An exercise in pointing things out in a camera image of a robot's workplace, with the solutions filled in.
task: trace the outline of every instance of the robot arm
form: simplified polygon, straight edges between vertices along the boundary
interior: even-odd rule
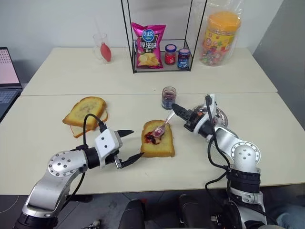
[[[211,101],[210,104],[204,104],[199,110],[196,108],[186,110],[177,104],[173,104],[172,108],[186,121],[184,125],[186,129],[195,135],[203,136],[214,146],[216,138],[218,149],[232,159],[233,164],[227,168],[227,179],[230,182],[228,200],[235,206],[233,215],[238,213],[241,219],[240,227],[236,228],[246,228],[247,221],[266,224],[266,217],[252,209],[252,206],[258,206],[258,211],[265,211],[263,194],[259,190],[260,169],[256,167],[260,161],[260,151],[256,145],[240,139],[218,121],[215,115],[219,110],[214,94],[207,95],[206,100]],[[210,121],[207,106],[209,106],[213,124]]]
[[[94,140],[93,147],[77,147],[73,151],[61,151],[48,162],[44,176],[37,182],[26,200],[15,229],[52,229],[57,216],[66,203],[71,182],[88,169],[115,162],[117,168],[131,165],[142,154],[122,162],[118,158],[122,146],[121,137],[133,133],[131,130],[113,131],[105,128]]]

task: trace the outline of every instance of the stack of bread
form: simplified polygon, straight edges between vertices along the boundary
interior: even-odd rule
[[[70,126],[75,138],[83,135],[83,122],[87,114],[96,115],[103,122],[107,121],[106,102],[102,98],[90,96],[74,105],[62,122]],[[95,130],[97,126],[97,120],[89,116],[86,122],[86,132]]]

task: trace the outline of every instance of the label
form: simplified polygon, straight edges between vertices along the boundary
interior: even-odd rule
[[[175,100],[162,100],[162,106],[165,108],[165,109],[171,109],[172,108],[172,104],[175,103]]]
[[[203,46],[212,51],[226,52],[230,49],[235,35],[223,35],[213,33],[209,29],[205,32]]]
[[[154,39],[154,31],[151,29],[143,30],[142,37],[144,41],[151,42]]]
[[[157,48],[157,39],[158,39],[158,35],[154,35],[153,33],[153,37],[150,37],[150,41],[146,41],[145,39],[147,39],[147,37],[144,37],[142,35],[142,37],[140,37],[140,46],[141,48],[143,48],[145,53],[152,53],[154,51],[154,49]]]
[[[165,63],[174,64],[176,62],[176,53],[174,55],[165,54]]]
[[[189,66],[189,59],[186,58],[178,59],[178,68],[188,68],[188,66]]]

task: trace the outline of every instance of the laptop screen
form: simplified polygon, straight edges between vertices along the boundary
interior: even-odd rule
[[[20,84],[7,48],[0,47],[0,87]]]

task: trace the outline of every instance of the red jam jar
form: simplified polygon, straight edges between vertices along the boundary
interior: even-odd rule
[[[165,46],[165,63],[167,65],[173,65],[176,63],[176,50],[177,46],[174,44],[168,44]]]

